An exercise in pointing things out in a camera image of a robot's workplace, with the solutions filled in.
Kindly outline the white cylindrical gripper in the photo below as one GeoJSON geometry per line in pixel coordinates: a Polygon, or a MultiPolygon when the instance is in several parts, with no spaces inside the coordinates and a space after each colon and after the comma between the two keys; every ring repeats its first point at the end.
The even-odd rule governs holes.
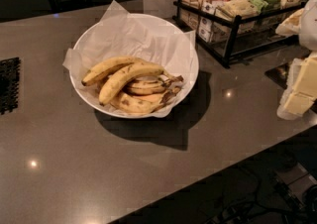
{"type": "MultiPolygon", "coordinates": [[[[299,43],[310,51],[317,51],[317,0],[309,0],[304,7],[299,43]]],[[[314,104],[313,98],[317,98],[317,57],[296,58],[286,83],[295,92],[283,97],[283,108],[291,114],[303,115],[314,104]]]]}

